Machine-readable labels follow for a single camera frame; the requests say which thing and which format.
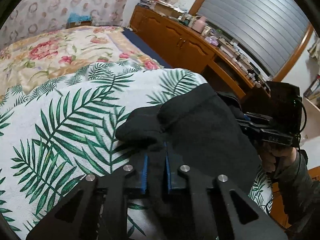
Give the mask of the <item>person's right forearm sleeve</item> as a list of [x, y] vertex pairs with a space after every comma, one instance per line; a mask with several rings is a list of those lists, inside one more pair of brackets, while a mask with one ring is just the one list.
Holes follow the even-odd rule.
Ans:
[[319, 233], [319, 181], [311, 179], [307, 163], [306, 151], [298, 150], [295, 161], [274, 175], [291, 225], [289, 239], [312, 239]]

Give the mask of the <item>person's right hand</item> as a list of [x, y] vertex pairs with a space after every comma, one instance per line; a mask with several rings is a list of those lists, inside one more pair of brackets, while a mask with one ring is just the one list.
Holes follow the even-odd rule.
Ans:
[[260, 151], [261, 165], [265, 172], [276, 172], [278, 168], [285, 169], [291, 166], [297, 157], [294, 147], [280, 147], [265, 142]]

